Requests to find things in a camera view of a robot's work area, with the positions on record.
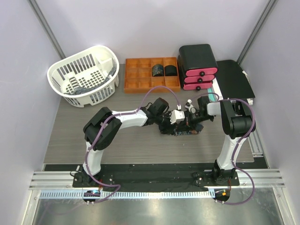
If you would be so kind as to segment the floral navy tie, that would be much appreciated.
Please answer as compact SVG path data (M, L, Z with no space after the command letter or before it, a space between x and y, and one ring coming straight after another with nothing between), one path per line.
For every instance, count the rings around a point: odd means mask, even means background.
M161 134L164 135L197 135L203 130L204 126L201 123L197 123L195 126L184 125L172 125L170 128L161 131Z

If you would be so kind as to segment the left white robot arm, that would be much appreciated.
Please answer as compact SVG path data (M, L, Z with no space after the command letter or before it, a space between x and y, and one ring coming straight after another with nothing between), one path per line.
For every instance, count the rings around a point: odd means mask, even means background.
M172 125L172 114L169 104L162 98L131 111L117 112L108 107L101 108L83 128L86 141L83 181L89 187L95 187L99 183L98 173L101 171L104 149L112 143L119 130L152 124L169 127Z

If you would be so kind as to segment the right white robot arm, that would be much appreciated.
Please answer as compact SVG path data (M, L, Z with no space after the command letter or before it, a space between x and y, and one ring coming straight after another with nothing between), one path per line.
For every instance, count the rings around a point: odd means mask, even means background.
M198 99L199 108L192 105L192 100L186 102L186 125L188 134L198 134L202 131L201 122L221 117L225 140L220 155L215 160L212 171L196 172L196 183L213 182L217 185L229 183L236 172L236 159L245 139L255 130L255 117L249 104L240 99L221 100L211 103L208 97Z

